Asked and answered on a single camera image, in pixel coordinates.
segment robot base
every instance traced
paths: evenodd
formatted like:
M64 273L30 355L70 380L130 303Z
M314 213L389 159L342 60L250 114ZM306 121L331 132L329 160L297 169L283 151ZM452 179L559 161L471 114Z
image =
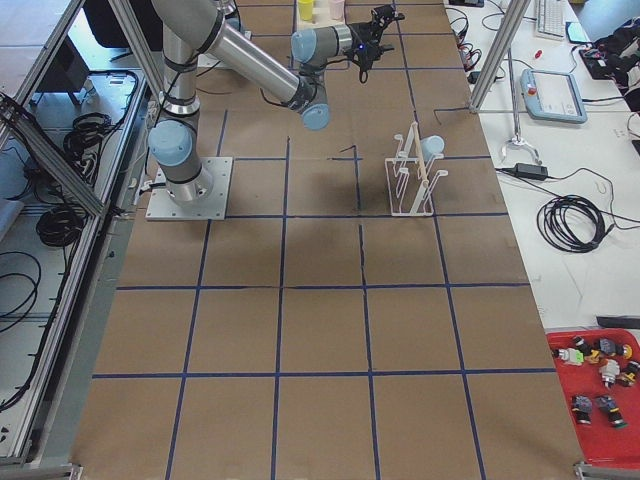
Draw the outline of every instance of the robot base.
M213 175L213 190L206 197L191 203L179 204L173 201L165 188L151 192L147 207L147 220L224 220L231 184L232 157L203 157L202 166ZM164 183L161 169L155 179Z

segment white tabletop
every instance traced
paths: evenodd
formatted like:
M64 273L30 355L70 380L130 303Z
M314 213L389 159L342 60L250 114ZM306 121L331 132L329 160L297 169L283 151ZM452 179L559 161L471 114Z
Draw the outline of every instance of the white tabletop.
M481 70L484 61L489 53L491 44L496 35L493 32L482 25L482 19L487 15L498 13L499 10L490 2L485 2L484 8L474 7L455 7L462 10L469 18L469 32L465 41L473 44L474 48L482 50L482 58L476 66L476 70ZM461 15L449 9L448 15L450 20L459 18ZM527 10L527 17L533 17L533 1ZM571 8L571 5L565 0L565 21L577 21L577 17ZM502 17L494 16L487 18L485 23L494 28L500 26L500 20ZM464 21L457 21L454 27L459 31L464 26ZM573 69L573 76L576 79L578 89L582 98L599 99L620 96L615 83L611 80L593 80L589 71L584 66L582 59L577 51L572 53L574 45L570 44L567 39L563 41L549 40L546 38L537 37L534 35L535 22L524 19L518 33L516 34L513 43L511 45L512 54L515 59L522 60L537 70L550 70L557 72L569 72ZM535 54L539 50L542 51L542 55L536 59ZM502 63L502 67L507 71L507 62ZM516 62L514 65L514 71L516 73L517 83L519 83L520 73L523 69L527 68L522 63ZM522 97L518 95L518 109L522 112L525 111L524 102ZM586 110L591 112L627 112L629 108L627 104L622 101L603 102L596 104L585 104ZM511 90L509 88L508 77L504 80L497 81L493 84L490 93L487 95L486 100L482 105L482 111L511 111Z
M465 8L469 17L466 41L488 54L495 36L481 25L484 17L498 12L490 2L484 8ZM460 16L449 10L451 20ZM527 16L533 16L532 7ZM499 26L500 17L486 20ZM565 20L576 21L566 2ZM459 30L464 22L454 24ZM523 20L512 43L514 58L524 60L536 69L567 72L574 67L570 58L573 45L568 41L547 40L534 36L534 22ZM534 55L542 50L540 58ZM619 96L614 82L593 80L575 52L577 67L573 74L582 98ZM482 59L477 68L481 68ZM524 65L516 63L517 83ZM518 110L524 112L522 98ZM587 167L609 178L614 185L616 214L640 219L640 156L627 133L630 117L625 102L587 105L588 120L583 125L533 120L522 113L522 136L540 152L543 164L554 177L569 175ZM499 151L514 136L511 92L507 79L494 83L482 105L480 120L496 167L510 167L517 162L532 163L526 151L509 150L501 163ZM633 118L634 131L640 132L640 119ZM536 227L538 210L551 199L513 178L499 175L500 185L513 224L522 257L545 328L590 327L596 325L596 315L640 315L640 229L615 229L600 247L588 254L560 252L548 245ZM541 186L558 194L581 195L609 211L611 191L606 182L590 173L580 173L565 181L546 181ZM623 226L631 224L620 222Z
M480 118L496 167L531 163L528 153L515 150L500 163L498 152L513 135L510 114L481 114ZM591 168L613 182L614 213L640 219L640 156L626 133L628 118L627 113L601 113L581 126L550 125L527 115L521 121L524 138L540 150L550 175L562 177L581 167ZM546 328L594 326L595 315L601 314L640 315L640 229L614 230L588 254L560 252L549 246L536 228L538 209L551 197L518 180L499 177ZM584 196L609 210L608 185L588 172L540 185L561 195ZM605 220L609 225L610 218Z

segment cup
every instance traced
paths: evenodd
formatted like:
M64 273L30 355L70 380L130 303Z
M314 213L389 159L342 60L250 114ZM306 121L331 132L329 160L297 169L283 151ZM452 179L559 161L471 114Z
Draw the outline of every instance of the cup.
M333 20L344 18L344 0L329 0L329 15Z
M436 155L444 152L444 140L438 135L423 138L420 141L420 146L422 147L422 156L427 162L431 161Z
M310 22L313 20L313 0L298 0L298 13L300 20Z

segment red tray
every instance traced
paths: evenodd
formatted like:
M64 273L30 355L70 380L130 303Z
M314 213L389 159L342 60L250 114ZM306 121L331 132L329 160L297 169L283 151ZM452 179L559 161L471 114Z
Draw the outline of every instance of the red tray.
M628 344L633 349L632 359L640 361L640 347L635 337L623 329L607 328L604 330L581 330L578 332L558 332L547 334L547 341L551 348L574 347L572 338L581 336L589 343L600 338L610 338L616 343ZM627 360L614 358L620 368L624 368ZM585 362L582 366L565 365L560 359L555 359L555 366L564 390L569 413L578 434L580 447L585 460L599 467L640 469L640 382L632 387L614 385L610 390L605 388L598 372L599 365ZM606 413L598 410L595 397L611 395L618 407L627 427L613 428ZM586 395L594 403L591 413L591 425L577 424L571 412L571 397Z

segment small toy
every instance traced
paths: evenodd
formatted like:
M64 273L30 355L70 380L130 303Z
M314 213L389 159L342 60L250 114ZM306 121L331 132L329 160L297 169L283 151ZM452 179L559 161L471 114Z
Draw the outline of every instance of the small toy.
M627 422L622 418L618 404L610 395L596 397L596 405L609 417L609 423L613 428L624 428Z
M615 357L618 355L625 360L629 360L631 355L633 355L630 345L620 345L608 338L596 340L595 349L598 350L601 355L606 355L608 357Z
M574 395L571 397L571 411L576 415L576 423L591 425L591 411L593 404L584 395Z
M599 371L604 386L611 388L616 383L616 377L620 375L620 365L615 360L605 358Z
M591 346L584 338L579 336L573 337L573 343L576 348L582 352L587 362L595 365L600 361L600 352Z
M640 372L640 363L631 360L627 366L622 369L622 372L616 377L616 380L618 384L623 387L632 387L636 383L638 372Z
M575 365L579 367L584 363L584 355L580 350L575 348L557 348L553 350L553 356L563 360L566 365Z

